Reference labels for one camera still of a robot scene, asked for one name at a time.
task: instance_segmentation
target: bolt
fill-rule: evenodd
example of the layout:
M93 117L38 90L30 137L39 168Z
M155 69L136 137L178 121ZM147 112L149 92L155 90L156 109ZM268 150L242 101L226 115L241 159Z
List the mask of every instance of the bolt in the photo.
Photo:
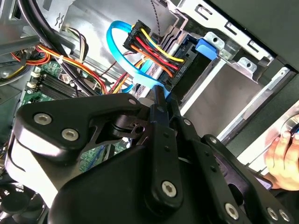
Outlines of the bolt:
M214 144L217 143L217 140L216 140L215 138L213 138L213 137L211 137L210 140L211 140L211 142L213 142Z
M278 216L272 208L267 208L267 211L268 211L269 215L271 216L271 218L273 218L276 221L278 220Z
M52 122L50 115L45 113L38 113L33 117L34 121L40 125L48 125Z
M133 105L136 105L136 104L137 104L136 101L133 100L133 99L129 99L129 102L130 102L131 104L133 104Z
M162 183L162 190L168 197L175 197L177 195L176 187L169 181Z
M232 204L226 203L225 210L228 213L228 215L231 216L234 220L239 219L239 213L238 213L237 209L235 209L235 207Z
M75 141L79 138L79 133L71 128L64 129L61 135L65 140L68 141Z
M187 125L191 125L191 122L190 122L189 120L187 120L187 119L185 119L184 122L185 122L185 124L187 124Z
M283 211L283 210L279 210L279 213L280 213L280 215L281 215L281 217L285 220L285 221L287 221L287 222L289 222L290 221L290 218L288 217L288 215Z

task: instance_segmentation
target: yellow wire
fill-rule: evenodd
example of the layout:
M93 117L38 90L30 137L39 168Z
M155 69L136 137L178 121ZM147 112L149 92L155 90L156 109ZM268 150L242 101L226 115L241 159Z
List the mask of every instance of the yellow wire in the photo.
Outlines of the yellow wire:
M140 62L138 62L137 64L136 64L136 68L140 68L140 66L145 62L145 61L147 61L148 60L148 58L145 58L144 60L141 60ZM122 87L122 85L125 83L125 81L127 80L127 78L125 78L119 85L118 85L118 87L113 91L113 94L115 94L115 93L118 93L118 91L120 90L120 88Z
M15 75L17 75L20 71L22 71L22 69L24 68L24 66L20 67L17 71L15 71L13 74L11 74L10 76L8 76L7 78L12 78Z
M57 54L57 53L54 54L54 53L52 53L52 52L49 52L47 49L43 48L42 46L39 46L39 48L42 49L44 52L48 53L49 55L52 55L52 56L57 57L57 58L60 57L59 54ZM86 74L88 74L88 75L90 75L91 77L93 77L91 74L89 74L89 71L88 71L87 69L85 69L83 66L80 66L80 65L76 64L75 62L73 62L73 61L71 61L71 60L68 60L67 57L63 57L63 60L66 61L66 62L68 62L68 63L70 63L70 64L72 64L72 65L74 65L74 66L76 66L76 67L78 67L78 68L80 68L80 69L82 69L84 72L86 72ZM101 86L101 83L100 83L100 82L98 82L96 79L94 79L94 80L97 82L97 84L98 84L99 86Z
M156 43L151 39L151 37L146 33L146 31L144 29L141 29L141 32L145 35L146 39L149 40L149 42L155 47L157 48L158 51L160 51L162 54L164 54L166 57L168 57L169 59L172 59L173 61L176 62L183 62L184 60L181 58L176 58L173 57L169 54L167 54L165 51L163 51L158 45L156 45Z

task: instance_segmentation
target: white cable tie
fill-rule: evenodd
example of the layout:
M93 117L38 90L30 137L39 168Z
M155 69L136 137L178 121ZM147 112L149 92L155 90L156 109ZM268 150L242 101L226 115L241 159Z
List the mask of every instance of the white cable tie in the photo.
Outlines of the white cable tie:
M62 64L64 62L64 56L61 55L57 61L59 64Z

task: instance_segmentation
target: black cable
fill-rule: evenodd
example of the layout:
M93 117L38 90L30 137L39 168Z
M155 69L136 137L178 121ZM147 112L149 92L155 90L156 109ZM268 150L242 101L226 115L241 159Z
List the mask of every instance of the black cable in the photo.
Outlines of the black cable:
M49 26L42 13L40 12L38 5L35 0L18 0L19 8L28 22L28 24L33 28L36 34L41 38L41 40L51 49L55 50L61 55L67 56L62 45L58 42L56 34ZM62 63L62 69L68 74L72 79L79 77L79 74L76 72L75 68ZM82 91L87 95L97 95L92 88L90 88L82 79L77 80L76 85L78 85Z
M150 2L151 2L151 5L152 5L153 8L154 8L155 15L156 15L156 20L157 20L157 24L158 24L158 35L159 35L159 37L158 37L158 44L160 44L160 42L161 42L161 31L160 31L159 17L158 17L158 13L157 13L157 10L156 10L154 1L153 1L153 0L150 0Z
M38 22L43 27L46 36L50 39L50 42L57 49L57 52L60 53L61 55L67 56L64 48L62 47L62 45L58 41L58 38L56 37L56 34L54 33L53 29L51 28L51 26L48 24L48 22L44 18L42 12L40 11L37 2L35 0L28 0L28 3L30 4L30 6L32 8L32 12L35 15L36 19L38 20ZM75 82L77 83L77 85L79 83L79 87L84 92L86 92L90 96L97 95L97 93L92 88L90 88L90 86L88 86L84 82L84 80L82 80L81 78L78 78L78 77L81 77L81 76L76 72L76 69L74 69L72 66L69 66L65 63L62 63L61 67L63 68L65 73L68 74L72 79L76 79Z

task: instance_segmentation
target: power supply cable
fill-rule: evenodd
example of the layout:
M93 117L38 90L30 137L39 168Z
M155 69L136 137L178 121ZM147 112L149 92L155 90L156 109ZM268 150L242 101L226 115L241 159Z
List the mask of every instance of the power supply cable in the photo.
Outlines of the power supply cable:
M20 11L22 12L24 18L31 26L31 28L36 32L36 34L41 38L41 40L50 48L59 52L61 55L67 56L65 50L63 49L61 43L59 42L56 34L49 26L44 16L42 15L35 0L17 0ZM68 74L74 83L82 89L82 91L88 95L97 95L97 93L90 88L84 80L81 79L79 74L75 69L65 63L61 64L62 69Z

